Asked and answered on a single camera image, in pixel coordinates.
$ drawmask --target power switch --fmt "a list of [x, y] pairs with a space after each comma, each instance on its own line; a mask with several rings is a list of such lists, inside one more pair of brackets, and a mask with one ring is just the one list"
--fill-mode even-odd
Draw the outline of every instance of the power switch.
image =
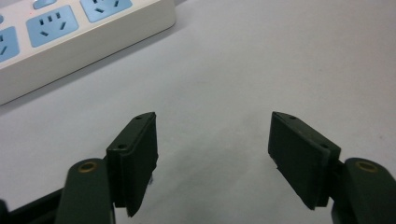
[[55, 2], [56, 2], [56, 0], [37, 0], [33, 3], [33, 8], [40, 9], [42, 7], [46, 7], [51, 4], [54, 4]]

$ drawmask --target white surface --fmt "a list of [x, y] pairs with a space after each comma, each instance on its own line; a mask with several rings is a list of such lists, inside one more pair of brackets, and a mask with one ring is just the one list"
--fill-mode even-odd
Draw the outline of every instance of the white surface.
[[271, 112], [396, 176], [396, 2], [178, 1], [169, 30], [0, 107], [0, 195], [14, 209], [158, 115], [141, 210], [117, 223], [332, 223], [267, 150]]
[[[33, 48], [26, 21], [57, 8], [70, 6], [78, 23], [76, 31]], [[47, 85], [175, 23], [173, 0], [134, 0], [131, 7], [89, 22], [79, 0], [59, 0], [33, 9], [33, 1], [0, 8], [4, 23], [15, 27], [20, 54], [0, 63], [0, 105]]]

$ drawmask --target outlet slot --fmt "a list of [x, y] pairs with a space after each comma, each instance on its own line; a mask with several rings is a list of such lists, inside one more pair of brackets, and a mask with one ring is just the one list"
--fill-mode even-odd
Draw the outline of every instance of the outlet slot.
[[90, 22], [100, 21], [132, 6], [131, 0], [80, 0]]
[[15, 27], [0, 30], [0, 63], [17, 56], [20, 53]]
[[32, 47], [37, 48], [78, 29], [70, 6], [56, 8], [26, 22]]

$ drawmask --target white power strip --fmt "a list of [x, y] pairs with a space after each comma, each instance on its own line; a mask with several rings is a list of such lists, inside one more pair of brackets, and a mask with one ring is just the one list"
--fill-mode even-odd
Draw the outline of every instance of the white power strip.
[[0, 105], [155, 35], [175, 21], [174, 0], [7, 4], [0, 8]]

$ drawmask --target blue socket panel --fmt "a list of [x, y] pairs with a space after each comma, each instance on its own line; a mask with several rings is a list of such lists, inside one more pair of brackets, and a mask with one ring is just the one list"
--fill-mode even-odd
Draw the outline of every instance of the blue socket panel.
[[131, 7], [131, 0], [80, 0], [90, 22], [96, 22]]
[[26, 26], [34, 48], [78, 29], [76, 17], [70, 6], [59, 7], [33, 17], [26, 22]]
[[20, 53], [15, 27], [0, 30], [0, 63]]

